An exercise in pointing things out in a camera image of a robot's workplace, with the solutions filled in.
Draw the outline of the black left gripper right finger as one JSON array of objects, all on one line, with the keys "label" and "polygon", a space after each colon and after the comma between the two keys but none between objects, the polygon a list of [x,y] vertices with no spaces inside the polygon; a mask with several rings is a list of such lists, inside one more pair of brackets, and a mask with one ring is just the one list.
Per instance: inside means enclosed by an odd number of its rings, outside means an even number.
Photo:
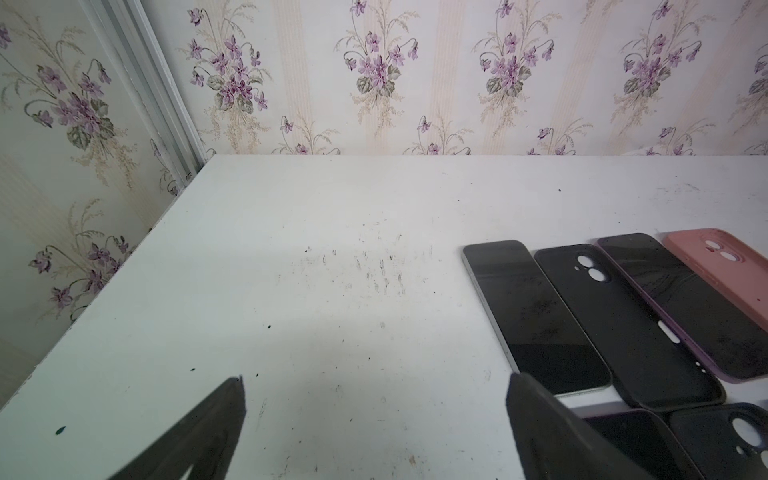
[{"label": "black left gripper right finger", "polygon": [[527,373],[510,376],[506,410],[527,479],[650,479]]}]

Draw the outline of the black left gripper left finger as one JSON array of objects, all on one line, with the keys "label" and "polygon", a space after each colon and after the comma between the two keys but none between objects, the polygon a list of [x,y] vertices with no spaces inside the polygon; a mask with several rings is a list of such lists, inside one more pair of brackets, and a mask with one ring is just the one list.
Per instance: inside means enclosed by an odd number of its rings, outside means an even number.
[{"label": "black left gripper left finger", "polygon": [[246,417],[241,377],[230,377],[114,479],[224,479]]}]

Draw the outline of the black phone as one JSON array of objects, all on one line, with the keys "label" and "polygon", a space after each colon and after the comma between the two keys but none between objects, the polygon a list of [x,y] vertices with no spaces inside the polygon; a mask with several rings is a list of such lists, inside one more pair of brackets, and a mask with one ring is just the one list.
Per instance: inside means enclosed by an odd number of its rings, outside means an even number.
[{"label": "black phone", "polygon": [[471,244],[462,256],[514,371],[555,396],[612,385],[609,367],[523,243]]}]

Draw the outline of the black phone case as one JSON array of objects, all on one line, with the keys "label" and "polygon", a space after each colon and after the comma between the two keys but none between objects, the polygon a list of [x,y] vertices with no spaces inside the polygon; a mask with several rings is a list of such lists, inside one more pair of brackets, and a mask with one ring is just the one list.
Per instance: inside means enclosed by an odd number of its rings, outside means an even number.
[{"label": "black phone case", "polygon": [[597,247],[541,249],[534,259],[611,369],[633,408],[657,414],[720,405],[726,393]]},{"label": "black phone case", "polygon": [[749,403],[675,412],[670,428],[706,479],[767,477],[767,411]]}]

